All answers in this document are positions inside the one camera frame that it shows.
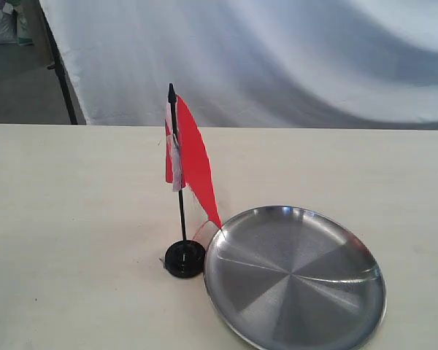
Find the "red flag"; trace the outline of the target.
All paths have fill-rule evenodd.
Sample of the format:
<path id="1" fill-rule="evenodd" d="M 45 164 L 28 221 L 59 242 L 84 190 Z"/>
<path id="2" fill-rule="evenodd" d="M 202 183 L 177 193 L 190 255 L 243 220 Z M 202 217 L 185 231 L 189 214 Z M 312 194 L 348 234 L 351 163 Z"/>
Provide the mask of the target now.
<path id="1" fill-rule="evenodd" d="M 207 219 L 217 228 L 221 228 L 210 159 L 204 140 L 190 109 L 176 94 L 173 84 L 169 84 L 164 127 L 165 180 L 178 194 L 182 239 L 184 241 L 187 239 L 183 203 L 183 188 L 185 187 L 190 187 L 207 215 Z"/>

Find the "black round flag base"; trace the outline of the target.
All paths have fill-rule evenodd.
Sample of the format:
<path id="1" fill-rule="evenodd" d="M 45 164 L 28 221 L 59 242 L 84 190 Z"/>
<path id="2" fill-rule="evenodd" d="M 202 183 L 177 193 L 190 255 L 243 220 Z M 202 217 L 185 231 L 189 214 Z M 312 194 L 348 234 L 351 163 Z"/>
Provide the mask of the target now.
<path id="1" fill-rule="evenodd" d="M 205 248 L 197 241 L 172 244 L 164 255 L 164 267 L 174 277 L 190 279 L 204 271 Z"/>

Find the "white backdrop cloth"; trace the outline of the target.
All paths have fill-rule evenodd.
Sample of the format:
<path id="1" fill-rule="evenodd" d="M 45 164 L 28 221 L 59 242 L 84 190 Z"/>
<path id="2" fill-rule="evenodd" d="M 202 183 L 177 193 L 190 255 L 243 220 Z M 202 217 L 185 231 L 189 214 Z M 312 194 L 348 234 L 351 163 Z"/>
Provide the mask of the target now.
<path id="1" fill-rule="evenodd" d="M 43 1 L 89 125 L 438 129 L 438 1 Z"/>

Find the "round stainless steel plate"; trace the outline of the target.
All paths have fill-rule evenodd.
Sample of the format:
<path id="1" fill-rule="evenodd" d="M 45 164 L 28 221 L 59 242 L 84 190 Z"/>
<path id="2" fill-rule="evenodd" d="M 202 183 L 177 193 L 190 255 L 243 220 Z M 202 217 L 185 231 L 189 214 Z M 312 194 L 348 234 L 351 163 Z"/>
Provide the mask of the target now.
<path id="1" fill-rule="evenodd" d="M 257 349 L 358 349 L 387 306 L 376 259 L 315 211 L 262 206 L 211 238 L 204 283 L 215 312 Z"/>

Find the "black backdrop stand pole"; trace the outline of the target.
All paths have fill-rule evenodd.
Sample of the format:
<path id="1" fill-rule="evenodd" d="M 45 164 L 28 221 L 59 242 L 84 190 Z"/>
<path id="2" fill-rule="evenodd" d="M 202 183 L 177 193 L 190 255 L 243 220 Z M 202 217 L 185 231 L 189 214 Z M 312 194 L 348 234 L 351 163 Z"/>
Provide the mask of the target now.
<path id="1" fill-rule="evenodd" d="M 57 76 L 58 84 L 60 86 L 61 93 L 62 93 L 62 96 L 64 98 L 64 103 L 65 103 L 66 110 L 67 110 L 67 113 L 69 116 L 70 124 L 77 125 L 78 124 L 77 115 L 76 115 L 76 111 L 74 108 L 74 104 L 72 102 L 72 97 L 70 95 L 69 85 L 68 85 L 68 82 L 66 80 L 66 72 L 65 72 L 62 60 L 61 60 L 61 54 L 59 52 L 58 45 L 55 41 L 55 37 L 53 36 L 53 32 L 50 29 L 50 25 L 48 23 L 48 20 L 47 20 L 45 13 L 44 13 L 42 5 L 39 5 L 39 7 L 40 7 L 40 12 L 41 12 L 42 17 L 43 17 L 43 22 L 44 22 L 44 26 L 45 26 L 46 35 L 47 35 L 47 40 L 48 40 L 49 46 L 50 46 L 50 52 L 51 52 L 51 55 L 53 58 L 53 63 L 51 63 L 47 67 L 47 69 L 53 70 L 55 72 L 55 75 Z"/>

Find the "white sack in background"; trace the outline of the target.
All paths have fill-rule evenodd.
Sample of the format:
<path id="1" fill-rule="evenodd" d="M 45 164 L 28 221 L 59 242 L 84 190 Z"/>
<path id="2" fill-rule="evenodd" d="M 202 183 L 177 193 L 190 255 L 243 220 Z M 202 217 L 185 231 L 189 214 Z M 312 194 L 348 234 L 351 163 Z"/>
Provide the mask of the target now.
<path id="1" fill-rule="evenodd" d="M 0 1 L 0 44 L 33 44 L 20 0 Z"/>

